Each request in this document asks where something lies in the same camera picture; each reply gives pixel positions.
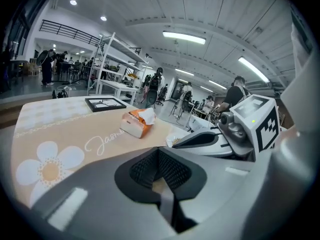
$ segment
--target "flower center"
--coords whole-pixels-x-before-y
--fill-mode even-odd
[[[59,176],[58,164],[48,162],[42,169],[42,176],[45,181],[54,181]]]

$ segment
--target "white flower print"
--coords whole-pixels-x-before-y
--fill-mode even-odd
[[[30,195],[30,207],[55,184],[71,175],[73,171],[68,169],[80,165],[85,158],[84,152],[77,146],[68,146],[57,156],[58,146],[53,141],[41,143],[36,154],[39,160],[23,161],[15,173],[20,185],[28,186],[36,182]]]

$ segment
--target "fluorescent light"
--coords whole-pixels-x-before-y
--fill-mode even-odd
[[[185,83],[188,83],[188,81],[186,81],[186,80],[182,80],[182,79],[180,79],[180,78],[178,78],[180,81],[182,81],[182,82],[185,82]]]
[[[207,91],[209,91],[209,92],[214,92],[213,90],[209,90],[209,89],[207,89],[207,88],[205,88],[205,87],[203,87],[203,86],[200,86],[202,89],[205,89],[205,90],[207,90]]]
[[[269,79],[260,72],[259,69],[257,69],[254,65],[252,65],[249,61],[247,61],[244,57],[240,57],[239,61],[244,64],[245,66],[247,66],[249,69],[251,69],[258,77],[260,77],[262,79],[262,81],[264,81],[265,83],[269,83]]]
[[[147,68],[147,69],[153,69],[153,67],[152,66],[145,66],[145,65],[143,65],[142,67],[144,67],[144,68]]]
[[[183,39],[183,40],[195,42],[201,45],[204,45],[206,43],[205,38],[190,35],[190,34],[175,33],[175,32],[168,32],[168,31],[163,31],[162,34],[165,38]]]
[[[216,86],[219,86],[220,88],[222,88],[222,89],[224,89],[224,90],[227,89],[226,87],[224,87],[224,86],[222,86],[222,85],[220,85],[220,84],[218,84],[218,83],[216,83],[216,82],[214,82],[214,81],[209,80],[209,82],[210,82],[211,84],[214,84],[214,85],[216,85]]]
[[[183,71],[183,70],[180,70],[180,69],[175,69],[176,71],[179,71],[179,72],[181,72],[181,73],[185,73],[185,74],[188,74],[188,75],[190,75],[190,76],[194,76],[194,74],[191,74],[191,73],[189,73],[189,72],[186,72],[186,71]]]

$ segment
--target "picture frame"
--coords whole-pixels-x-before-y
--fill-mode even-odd
[[[125,109],[127,106],[115,98],[85,98],[92,112]]]

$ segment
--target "white tissue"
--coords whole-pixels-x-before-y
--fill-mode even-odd
[[[152,107],[149,107],[145,111],[139,112],[138,114],[139,114],[139,117],[144,119],[145,124],[147,126],[153,125],[155,123],[155,120],[156,120],[155,112],[154,112],[154,109]]]

